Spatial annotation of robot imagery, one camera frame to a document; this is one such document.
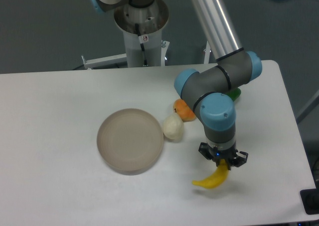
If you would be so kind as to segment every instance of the blue joint cap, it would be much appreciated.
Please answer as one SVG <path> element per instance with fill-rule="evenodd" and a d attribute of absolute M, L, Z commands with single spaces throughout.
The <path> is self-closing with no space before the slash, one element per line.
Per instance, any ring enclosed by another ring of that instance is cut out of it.
<path fill-rule="evenodd" d="M 175 82 L 174 82 L 174 88 L 180 97 L 181 97 L 181 91 L 183 90 L 184 84 L 186 83 L 188 78 L 194 73 L 198 73 L 198 71 L 195 69 L 187 69 L 187 70 L 182 71 L 176 77 Z"/>
<path fill-rule="evenodd" d="M 207 95 L 200 106 L 200 117 L 202 122 L 212 130 L 228 130 L 236 121 L 234 102 L 222 93 Z"/>
<path fill-rule="evenodd" d="M 258 76 L 260 76 L 261 72 L 263 71 L 263 65 L 261 63 L 260 58 L 257 56 L 256 53 L 252 52 L 252 51 L 247 51 L 246 52 L 250 58 L 251 58 L 251 63 L 253 66 L 253 71 L 251 73 L 251 77 L 249 81 L 252 81 L 254 79 L 256 79 Z"/>
<path fill-rule="evenodd" d="M 91 0 L 92 5 L 97 13 L 103 13 L 103 10 L 100 8 L 96 0 Z"/>

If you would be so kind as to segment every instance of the white table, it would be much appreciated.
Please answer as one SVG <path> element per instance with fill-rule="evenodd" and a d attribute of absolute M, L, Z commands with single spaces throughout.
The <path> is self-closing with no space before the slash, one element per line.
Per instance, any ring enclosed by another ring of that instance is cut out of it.
<path fill-rule="evenodd" d="M 299 191 L 314 181 L 278 65 L 241 87 L 237 148 L 248 162 L 214 190 L 193 186 L 215 170 L 197 150 L 198 120 L 165 141 L 157 163 L 136 176 L 111 170 L 96 136 L 113 112 L 140 108 L 160 123 L 186 68 L 213 65 L 0 75 L 0 225 L 260 225 L 316 220 Z"/>

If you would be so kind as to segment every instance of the robotic arm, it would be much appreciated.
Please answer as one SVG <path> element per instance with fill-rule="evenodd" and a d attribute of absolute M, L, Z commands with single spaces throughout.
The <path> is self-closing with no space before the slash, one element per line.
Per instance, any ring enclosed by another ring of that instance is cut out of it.
<path fill-rule="evenodd" d="M 199 152 L 218 166 L 221 159 L 239 167 L 248 154 L 236 149 L 236 112 L 224 93 L 247 84 L 262 72 L 262 63 L 253 52 L 245 52 L 222 0 L 192 0 L 201 26 L 218 65 L 205 72 L 183 71 L 174 87 L 202 122 L 207 143 Z"/>
<path fill-rule="evenodd" d="M 97 2 L 101 8 L 120 5 L 115 10 L 115 20 L 124 32 L 128 66 L 136 62 L 137 66 L 160 65 L 158 59 L 152 59 L 160 57 L 161 35 L 160 38 L 152 35 L 167 23 L 166 5 L 161 0 Z M 230 170 L 232 166 L 245 164 L 248 154 L 236 149 L 236 112 L 225 93 L 258 77 L 262 63 L 255 53 L 244 51 L 222 0 L 192 0 L 192 3 L 218 65 L 202 73 L 185 70 L 175 79 L 174 87 L 204 126 L 206 142 L 200 144 L 199 152 L 217 166 L 224 159 Z M 139 37 L 137 46 L 132 47 L 126 32 Z M 147 34 L 150 41 L 153 37 L 157 43 L 148 45 L 141 40 L 142 34 Z"/>

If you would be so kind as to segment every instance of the round dish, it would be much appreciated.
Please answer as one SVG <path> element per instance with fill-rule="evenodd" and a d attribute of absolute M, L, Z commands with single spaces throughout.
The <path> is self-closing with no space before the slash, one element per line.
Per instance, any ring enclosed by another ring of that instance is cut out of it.
<path fill-rule="evenodd" d="M 139 109 L 124 109 L 101 125 L 97 145 L 103 159 L 120 172 L 141 172 L 156 161 L 163 148 L 158 121 Z"/>

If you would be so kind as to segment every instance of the yellow banana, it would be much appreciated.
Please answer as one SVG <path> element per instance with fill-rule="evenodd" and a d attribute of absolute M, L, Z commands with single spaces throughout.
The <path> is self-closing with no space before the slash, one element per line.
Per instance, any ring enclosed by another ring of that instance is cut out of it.
<path fill-rule="evenodd" d="M 228 167 L 225 160 L 221 160 L 217 170 L 209 177 L 201 181 L 193 180 L 193 185 L 201 186 L 206 189 L 212 189 L 220 186 L 228 176 Z"/>

